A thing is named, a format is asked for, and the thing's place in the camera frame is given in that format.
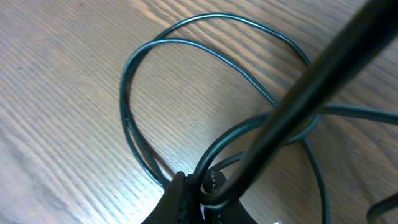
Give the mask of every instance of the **brown wooden tabletop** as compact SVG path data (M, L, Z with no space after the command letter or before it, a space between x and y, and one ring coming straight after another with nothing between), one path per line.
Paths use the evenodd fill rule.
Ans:
M0 223L140 223L163 194L133 158L119 115L129 56L166 27L232 12L273 28L315 58L364 0L71 0L0 2ZM278 99L305 71L281 41L223 19L171 35L230 55ZM398 111L395 40L333 102ZM170 169L192 173L232 125L271 105L237 72L193 47L163 45L133 81L139 127ZM250 145L255 131L217 161ZM398 128L322 116L308 137L333 223L365 223L398 191ZM236 166L225 169L230 175ZM281 150L241 198L258 223L320 223L320 197L301 146ZM397 223L398 211L380 223Z

